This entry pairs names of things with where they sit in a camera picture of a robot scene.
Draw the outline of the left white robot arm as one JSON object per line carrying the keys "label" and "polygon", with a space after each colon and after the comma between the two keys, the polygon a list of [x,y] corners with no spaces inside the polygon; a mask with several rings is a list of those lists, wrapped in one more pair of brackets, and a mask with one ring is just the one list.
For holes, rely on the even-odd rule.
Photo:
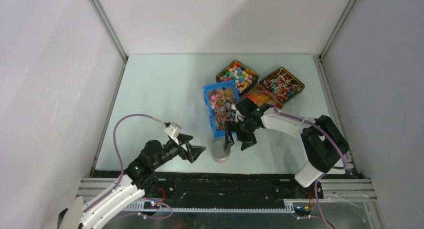
{"label": "left white robot arm", "polygon": [[153,197],[158,191],[155,170],[175,157],[194,163],[206,150],[205,146],[192,145],[193,136],[179,134],[162,144],[148,141],[140,154],[111,186],[92,200],[85,202],[78,196],[70,208],[58,216],[59,229],[101,229],[133,201]]}

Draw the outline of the silver jar lid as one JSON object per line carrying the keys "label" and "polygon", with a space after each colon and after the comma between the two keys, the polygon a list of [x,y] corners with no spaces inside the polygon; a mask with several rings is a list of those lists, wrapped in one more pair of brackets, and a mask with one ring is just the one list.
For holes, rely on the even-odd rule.
{"label": "silver jar lid", "polygon": [[231,154],[231,150],[229,152],[224,152],[224,144],[223,140],[217,140],[212,144],[211,147],[211,155],[212,154]]}

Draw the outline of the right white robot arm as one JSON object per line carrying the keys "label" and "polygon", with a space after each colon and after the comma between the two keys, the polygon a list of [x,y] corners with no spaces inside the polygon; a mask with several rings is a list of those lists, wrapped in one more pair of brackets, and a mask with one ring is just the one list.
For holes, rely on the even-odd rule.
{"label": "right white robot arm", "polygon": [[346,153],[350,146],[335,125],[326,115],[318,118],[301,117],[282,112],[273,104],[257,105],[248,97],[241,98],[233,107],[235,120],[224,123],[222,150],[228,153],[235,144],[233,134],[241,142],[241,150],[257,144],[255,131],[274,130],[298,138],[303,143],[307,160],[295,173],[291,183],[291,193],[304,198],[311,191],[311,184],[327,174],[338,161],[347,168]]}

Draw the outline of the clear plastic scoop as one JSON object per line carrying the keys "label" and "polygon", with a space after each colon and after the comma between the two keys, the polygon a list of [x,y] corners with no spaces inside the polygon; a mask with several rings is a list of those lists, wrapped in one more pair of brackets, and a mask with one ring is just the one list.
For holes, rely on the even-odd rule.
{"label": "clear plastic scoop", "polygon": [[286,133],[283,133],[283,132],[279,133],[279,136],[276,140],[276,146],[275,146],[277,150],[280,150],[280,151],[284,150],[284,148],[286,147],[287,137],[288,135]]}

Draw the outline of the clear plastic jar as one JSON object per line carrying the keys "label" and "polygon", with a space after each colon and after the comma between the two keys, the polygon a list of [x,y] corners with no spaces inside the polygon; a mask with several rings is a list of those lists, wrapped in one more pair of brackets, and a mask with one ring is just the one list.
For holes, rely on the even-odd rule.
{"label": "clear plastic jar", "polygon": [[230,155],[226,154],[226,153],[224,153],[224,154],[212,154],[211,156],[212,156],[212,159],[216,163],[225,163],[230,157]]}

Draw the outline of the blue plastic candy bin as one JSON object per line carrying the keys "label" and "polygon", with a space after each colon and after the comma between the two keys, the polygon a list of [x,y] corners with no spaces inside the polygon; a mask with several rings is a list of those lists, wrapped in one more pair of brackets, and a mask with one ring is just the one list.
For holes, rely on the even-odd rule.
{"label": "blue plastic candy bin", "polygon": [[208,106],[209,123],[214,138],[225,135],[225,122],[235,120],[232,106],[238,101],[238,89],[234,81],[224,81],[203,86],[203,97]]}

